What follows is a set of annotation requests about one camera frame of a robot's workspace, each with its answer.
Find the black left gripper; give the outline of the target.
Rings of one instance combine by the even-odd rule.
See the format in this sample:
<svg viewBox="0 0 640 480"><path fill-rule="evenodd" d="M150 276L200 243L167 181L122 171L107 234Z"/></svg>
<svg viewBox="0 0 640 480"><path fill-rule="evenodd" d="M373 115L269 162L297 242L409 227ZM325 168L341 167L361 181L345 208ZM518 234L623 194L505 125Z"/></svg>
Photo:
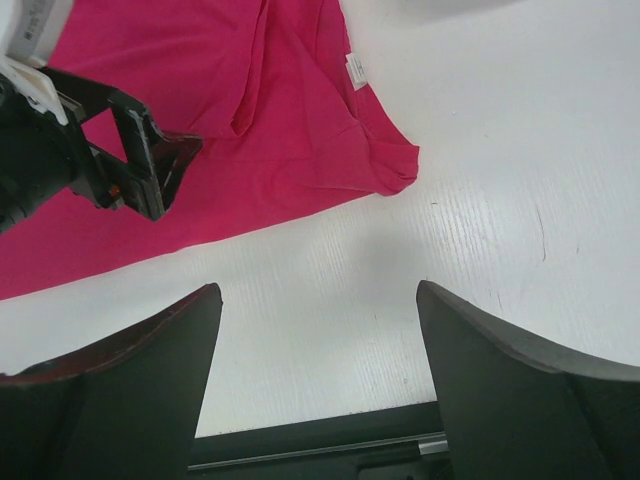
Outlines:
<svg viewBox="0 0 640 480"><path fill-rule="evenodd" d="M114 86L51 67L42 72L53 83L66 125L32 109L8 79L1 81L1 232L66 188L98 208L124 204L149 220L163 217L203 140L161 131L145 104ZM92 145L83 132L83 123L106 110L123 160Z"/></svg>

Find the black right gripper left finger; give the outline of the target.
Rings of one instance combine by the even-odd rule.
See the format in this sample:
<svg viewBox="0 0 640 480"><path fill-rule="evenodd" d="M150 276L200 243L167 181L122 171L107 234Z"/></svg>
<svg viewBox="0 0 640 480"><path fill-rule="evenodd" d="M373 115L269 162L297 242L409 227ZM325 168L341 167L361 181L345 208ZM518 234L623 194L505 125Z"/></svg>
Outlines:
<svg viewBox="0 0 640 480"><path fill-rule="evenodd" d="M1 377L4 479L183 479L220 328L207 284L152 317Z"/></svg>

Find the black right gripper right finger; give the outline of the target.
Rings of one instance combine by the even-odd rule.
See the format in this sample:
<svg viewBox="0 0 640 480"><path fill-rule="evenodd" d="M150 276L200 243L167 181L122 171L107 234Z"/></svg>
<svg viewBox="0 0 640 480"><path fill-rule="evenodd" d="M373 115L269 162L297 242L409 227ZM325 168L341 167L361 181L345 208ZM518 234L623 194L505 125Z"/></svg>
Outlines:
<svg viewBox="0 0 640 480"><path fill-rule="evenodd" d="M420 282L458 479L636 479L639 369L555 343Z"/></svg>

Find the pink t shirt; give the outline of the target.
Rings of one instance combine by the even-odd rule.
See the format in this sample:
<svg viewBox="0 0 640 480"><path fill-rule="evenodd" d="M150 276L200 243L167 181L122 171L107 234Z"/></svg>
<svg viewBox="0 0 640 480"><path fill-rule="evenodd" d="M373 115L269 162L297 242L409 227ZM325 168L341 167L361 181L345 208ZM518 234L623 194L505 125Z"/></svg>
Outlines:
<svg viewBox="0 0 640 480"><path fill-rule="evenodd" d="M1 237L1 295L394 195L419 150L367 84L336 1L78 1L54 67L114 85L166 130L201 137L150 221L63 191Z"/></svg>

